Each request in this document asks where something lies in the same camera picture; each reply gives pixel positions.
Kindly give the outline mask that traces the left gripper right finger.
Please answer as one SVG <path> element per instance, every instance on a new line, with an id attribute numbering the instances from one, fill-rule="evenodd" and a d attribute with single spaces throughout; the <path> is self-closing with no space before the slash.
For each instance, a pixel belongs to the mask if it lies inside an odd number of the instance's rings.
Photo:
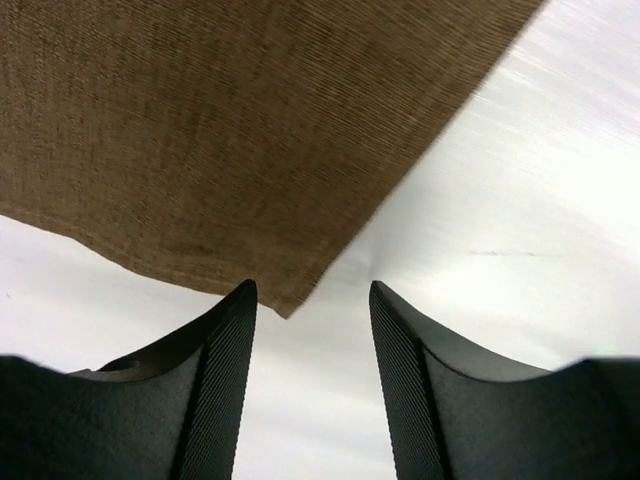
<path id="1" fill-rule="evenodd" d="M 386 284 L 372 334 L 400 479 L 635 479 L 639 362 L 546 371 L 422 314 Z"/>

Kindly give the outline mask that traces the brown cloth napkin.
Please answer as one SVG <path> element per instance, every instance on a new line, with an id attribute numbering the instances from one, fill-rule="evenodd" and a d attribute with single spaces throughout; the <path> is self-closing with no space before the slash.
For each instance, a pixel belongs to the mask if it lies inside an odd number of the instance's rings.
<path id="1" fill-rule="evenodd" d="M 536 1 L 5 1 L 1 212 L 291 315 Z"/>

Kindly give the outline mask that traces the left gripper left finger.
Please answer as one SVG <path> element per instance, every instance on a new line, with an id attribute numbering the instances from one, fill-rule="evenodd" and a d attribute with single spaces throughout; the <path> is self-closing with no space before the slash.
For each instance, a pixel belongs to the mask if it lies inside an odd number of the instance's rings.
<path id="1" fill-rule="evenodd" d="M 5 479 L 228 479 L 257 313 L 247 280 L 213 308 L 100 369 L 1 360 Z"/>

